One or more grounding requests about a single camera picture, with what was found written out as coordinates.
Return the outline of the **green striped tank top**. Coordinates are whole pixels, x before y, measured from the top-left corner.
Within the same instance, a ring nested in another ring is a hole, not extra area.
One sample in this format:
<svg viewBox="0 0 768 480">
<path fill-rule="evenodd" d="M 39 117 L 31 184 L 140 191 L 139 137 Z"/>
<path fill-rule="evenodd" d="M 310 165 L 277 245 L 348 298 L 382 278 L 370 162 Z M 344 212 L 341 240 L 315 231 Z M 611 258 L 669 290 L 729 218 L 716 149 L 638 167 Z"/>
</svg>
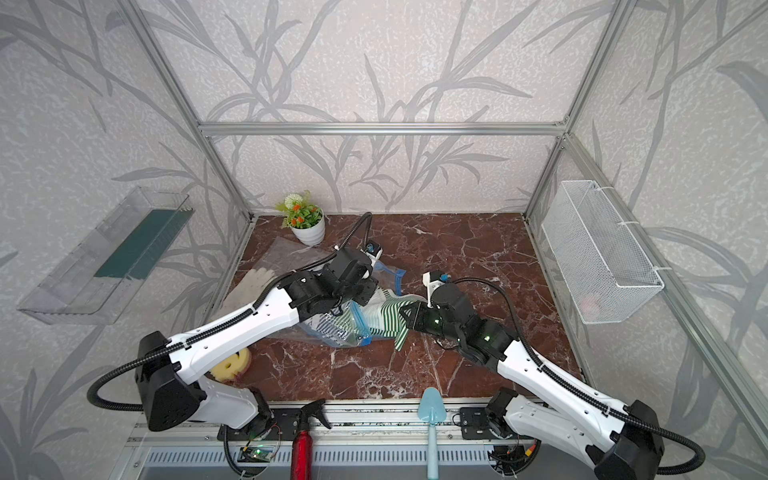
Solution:
<svg viewBox="0 0 768 480">
<path fill-rule="evenodd" d="M 365 306 L 348 301 L 334 324 L 351 336 L 344 340 L 350 347 L 367 346 L 378 340 L 392 340 L 399 352 L 406 341 L 408 328 L 400 308 L 414 302 L 425 302 L 419 295 L 396 295 L 390 289 L 378 288 Z"/>
</svg>

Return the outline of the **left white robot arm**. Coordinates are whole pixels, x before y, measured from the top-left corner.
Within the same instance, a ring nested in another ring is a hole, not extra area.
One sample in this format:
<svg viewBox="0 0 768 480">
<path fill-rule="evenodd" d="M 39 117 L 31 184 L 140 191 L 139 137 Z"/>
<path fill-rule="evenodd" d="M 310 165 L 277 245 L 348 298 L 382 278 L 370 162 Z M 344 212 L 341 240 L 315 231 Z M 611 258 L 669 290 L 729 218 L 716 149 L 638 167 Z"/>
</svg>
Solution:
<svg viewBox="0 0 768 480">
<path fill-rule="evenodd" d="M 97 408 L 145 415 L 150 430 L 186 421 L 241 429 L 267 412 L 254 392 L 207 378 L 228 357 L 315 317 L 337 316 L 353 301 L 364 306 L 378 286 L 373 270 L 381 248 L 340 247 L 328 257 L 274 279 L 260 296 L 223 317 L 170 338 L 155 331 L 136 360 L 98 378 L 87 399 Z"/>
</svg>

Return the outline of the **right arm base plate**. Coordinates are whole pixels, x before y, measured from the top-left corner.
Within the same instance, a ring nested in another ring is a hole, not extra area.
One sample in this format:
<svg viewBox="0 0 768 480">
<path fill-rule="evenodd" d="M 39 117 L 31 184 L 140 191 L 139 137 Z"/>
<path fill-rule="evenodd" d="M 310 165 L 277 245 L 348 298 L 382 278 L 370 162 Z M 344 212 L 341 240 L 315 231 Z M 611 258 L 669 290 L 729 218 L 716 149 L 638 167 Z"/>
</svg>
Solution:
<svg viewBox="0 0 768 480">
<path fill-rule="evenodd" d="M 484 407 L 461 407 L 453 415 L 452 423 L 460 428 L 464 440 L 526 445 L 537 442 L 532 437 L 519 435 L 502 417 L 488 414 Z"/>
</svg>

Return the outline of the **white pot with plant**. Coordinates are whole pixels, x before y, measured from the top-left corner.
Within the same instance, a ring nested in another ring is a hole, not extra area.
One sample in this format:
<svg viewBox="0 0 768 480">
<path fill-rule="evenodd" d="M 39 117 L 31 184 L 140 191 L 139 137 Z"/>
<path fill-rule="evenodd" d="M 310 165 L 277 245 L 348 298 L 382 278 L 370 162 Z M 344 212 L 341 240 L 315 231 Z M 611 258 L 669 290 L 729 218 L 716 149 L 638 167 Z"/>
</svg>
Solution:
<svg viewBox="0 0 768 480">
<path fill-rule="evenodd" d="M 319 245 L 325 236 L 325 215 L 311 200 L 311 193 L 290 193 L 275 209 L 283 215 L 282 227 L 289 228 L 296 238 L 306 246 Z"/>
</svg>

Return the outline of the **light blue garden trowel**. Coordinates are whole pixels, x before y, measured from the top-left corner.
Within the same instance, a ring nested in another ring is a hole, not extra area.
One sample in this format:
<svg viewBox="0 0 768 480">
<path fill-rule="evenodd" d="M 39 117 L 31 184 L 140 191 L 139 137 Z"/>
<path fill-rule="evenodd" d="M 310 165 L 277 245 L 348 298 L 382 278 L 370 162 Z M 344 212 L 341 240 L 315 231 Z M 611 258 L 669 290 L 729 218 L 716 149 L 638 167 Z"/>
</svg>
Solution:
<svg viewBox="0 0 768 480">
<path fill-rule="evenodd" d="M 428 426 L 427 435 L 427 478 L 439 479 L 439 460 L 437 446 L 437 425 L 447 418 L 447 411 L 440 392 L 429 387 L 424 390 L 417 410 L 419 419 Z"/>
</svg>

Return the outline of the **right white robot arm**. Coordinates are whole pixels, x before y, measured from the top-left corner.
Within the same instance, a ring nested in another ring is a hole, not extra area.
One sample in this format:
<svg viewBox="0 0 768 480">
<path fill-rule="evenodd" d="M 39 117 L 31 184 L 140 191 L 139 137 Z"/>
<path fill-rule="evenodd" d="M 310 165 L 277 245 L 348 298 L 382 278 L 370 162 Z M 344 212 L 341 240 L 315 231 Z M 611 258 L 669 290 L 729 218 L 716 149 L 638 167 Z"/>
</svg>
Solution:
<svg viewBox="0 0 768 480">
<path fill-rule="evenodd" d="M 427 297 L 400 309 L 410 330 L 455 342 L 466 359 L 536 396 L 497 396 L 492 412 L 498 433 L 550 444 L 590 467 L 599 479 L 653 479 L 700 468 L 704 449 L 660 427 L 655 411 L 636 400 L 627 405 L 583 383 L 532 348 L 513 307 L 505 325 L 482 317 L 460 281 L 441 272 L 425 275 Z"/>
</svg>

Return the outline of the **clear plastic wall shelf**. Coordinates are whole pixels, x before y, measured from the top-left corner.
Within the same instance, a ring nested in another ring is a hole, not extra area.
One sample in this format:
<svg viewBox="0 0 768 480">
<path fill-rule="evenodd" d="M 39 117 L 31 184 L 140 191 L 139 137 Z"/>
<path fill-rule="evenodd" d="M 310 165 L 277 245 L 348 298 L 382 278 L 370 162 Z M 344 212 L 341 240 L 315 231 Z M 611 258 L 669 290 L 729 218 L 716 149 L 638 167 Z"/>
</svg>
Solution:
<svg viewBox="0 0 768 480">
<path fill-rule="evenodd" d="M 189 196 L 134 188 L 18 305 L 48 325 L 111 325 L 192 215 Z"/>
</svg>

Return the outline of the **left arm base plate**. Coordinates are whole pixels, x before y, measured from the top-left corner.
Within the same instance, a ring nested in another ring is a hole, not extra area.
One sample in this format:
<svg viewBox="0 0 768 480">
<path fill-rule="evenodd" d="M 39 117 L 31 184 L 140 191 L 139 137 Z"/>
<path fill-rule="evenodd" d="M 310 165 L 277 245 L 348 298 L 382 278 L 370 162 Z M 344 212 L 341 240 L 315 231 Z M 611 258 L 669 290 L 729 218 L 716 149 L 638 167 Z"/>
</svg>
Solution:
<svg viewBox="0 0 768 480">
<path fill-rule="evenodd" d="M 224 434 L 227 434 L 230 442 L 246 442 L 248 440 L 292 441 L 297 432 L 298 416 L 299 408 L 273 409 L 270 419 L 260 415 L 241 429 L 221 426 L 216 438 L 223 441 Z"/>
</svg>

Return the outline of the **red spray bottle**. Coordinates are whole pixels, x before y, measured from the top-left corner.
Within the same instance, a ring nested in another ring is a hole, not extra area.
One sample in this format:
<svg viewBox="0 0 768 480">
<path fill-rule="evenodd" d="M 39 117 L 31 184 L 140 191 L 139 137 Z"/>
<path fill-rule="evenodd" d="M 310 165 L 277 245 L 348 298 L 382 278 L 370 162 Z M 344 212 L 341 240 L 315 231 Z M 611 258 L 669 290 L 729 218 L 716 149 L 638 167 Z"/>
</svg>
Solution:
<svg viewBox="0 0 768 480">
<path fill-rule="evenodd" d="M 310 480 L 312 478 L 313 439 L 311 436 L 311 418 L 315 418 L 326 429 L 332 424 L 324 410 L 325 399 L 318 399 L 302 406 L 297 417 L 296 435 L 292 442 L 290 479 Z"/>
</svg>

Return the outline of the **yellow smiley sponge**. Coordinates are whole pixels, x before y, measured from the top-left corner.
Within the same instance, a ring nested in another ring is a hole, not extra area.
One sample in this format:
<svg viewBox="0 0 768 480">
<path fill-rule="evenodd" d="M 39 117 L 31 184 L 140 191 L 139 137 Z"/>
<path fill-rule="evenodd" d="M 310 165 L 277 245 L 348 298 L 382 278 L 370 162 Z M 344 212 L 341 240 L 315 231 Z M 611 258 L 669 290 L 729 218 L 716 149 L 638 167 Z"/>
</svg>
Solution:
<svg viewBox="0 0 768 480">
<path fill-rule="evenodd" d="M 251 361 L 250 350 L 244 348 L 215 365 L 209 373 L 220 383 L 234 383 L 249 369 Z"/>
</svg>

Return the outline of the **clear vacuum bag blue zipper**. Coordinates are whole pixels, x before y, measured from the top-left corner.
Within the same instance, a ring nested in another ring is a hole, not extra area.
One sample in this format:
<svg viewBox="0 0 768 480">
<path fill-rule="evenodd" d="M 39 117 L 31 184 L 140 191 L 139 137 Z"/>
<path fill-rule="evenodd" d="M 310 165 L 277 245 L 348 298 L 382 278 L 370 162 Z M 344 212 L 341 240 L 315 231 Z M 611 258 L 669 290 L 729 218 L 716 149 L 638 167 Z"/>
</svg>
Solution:
<svg viewBox="0 0 768 480">
<path fill-rule="evenodd" d="M 289 294 L 289 300 L 295 304 L 299 313 L 300 321 L 296 327 L 274 336 L 306 343 L 323 343 L 333 348 L 362 347 L 345 344 L 344 340 L 350 340 L 351 336 L 334 324 L 334 320 L 342 314 L 342 305 L 351 300 L 342 302 L 340 298 L 333 297 L 322 284 L 320 271 L 332 260 L 325 262 L 323 259 L 327 255 L 316 248 L 279 238 L 252 268 L 274 270 L 275 278 L 285 275 L 287 278 L 278 286 Z M 372 274 L 378 280 L 378 288 L 390 289 L 398 296 L 402 296 L 404 275 L 404 270 L 388 267 L 381 261 L 376 269 L 373 268 Z"/>
</svg>

